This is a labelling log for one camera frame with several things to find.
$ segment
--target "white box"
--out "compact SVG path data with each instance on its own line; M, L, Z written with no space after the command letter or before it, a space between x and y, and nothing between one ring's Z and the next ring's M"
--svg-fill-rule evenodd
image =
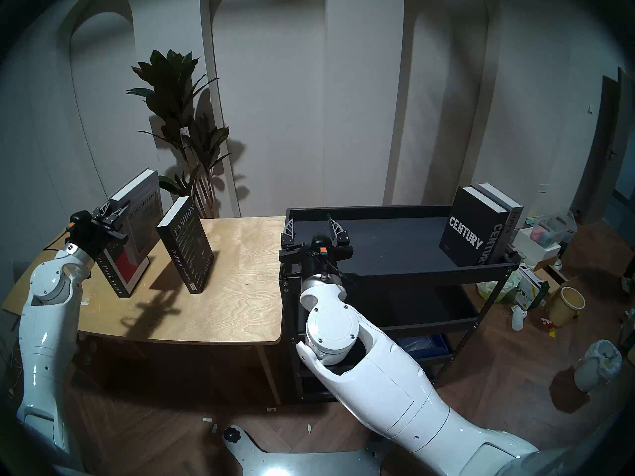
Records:
M540 261L556 256L560 252L560 244L553 244L546 249L530 237L532 228L520 229L514 238L514 247L522 254L530 268L535 267Z
M529 309L532 305L542 300L546 295L549 285L543 285L543 280L538 278L526 265L521 264L518 267L521 280L516 291L516 303L520 305L523 310Z

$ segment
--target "white bottle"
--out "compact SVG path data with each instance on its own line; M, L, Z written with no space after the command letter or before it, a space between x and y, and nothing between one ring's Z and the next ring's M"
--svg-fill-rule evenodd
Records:
M525 311L520 305L512 307L512 329L515 331L522 331L525 323Z

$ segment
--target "yellow bucket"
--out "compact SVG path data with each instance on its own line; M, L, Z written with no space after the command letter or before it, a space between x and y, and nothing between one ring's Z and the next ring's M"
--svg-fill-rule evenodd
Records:
M549 307L549 320L556 326L562 327L574 315L580 312L586 304L582 293L570 286L563 286L558 296L553 299Z

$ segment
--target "blue box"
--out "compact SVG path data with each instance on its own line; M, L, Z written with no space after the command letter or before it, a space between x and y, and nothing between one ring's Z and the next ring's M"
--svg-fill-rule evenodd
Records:
M449 354L448 346L445 344L445 341L443 341L440 334L416 336L412 338L397 338L395 342L415 360Z

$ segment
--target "potted plant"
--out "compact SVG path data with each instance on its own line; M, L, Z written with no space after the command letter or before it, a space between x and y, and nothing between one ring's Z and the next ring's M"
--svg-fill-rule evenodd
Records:
M188 177L182 172L181 177L174 179L161 175L161 188L178 196L191 196L201 218L214 218L215 193L211 183L212 171L227 155L219 157L220 145L229 136L229 128L212 126L206 115L193 116L193 100L196 95L213 81L203 86L197 85L201 76L192 84L192 73L198 58L192 53L186 56L168 51L163 56L153 51L150 63L139 63L132 67L139 78L149 83L152 88L131 88L126 94L144 97L144 102L152 112L159 116L164 124L161 126L163 136L139 131L154 136L172 145L187 164Z

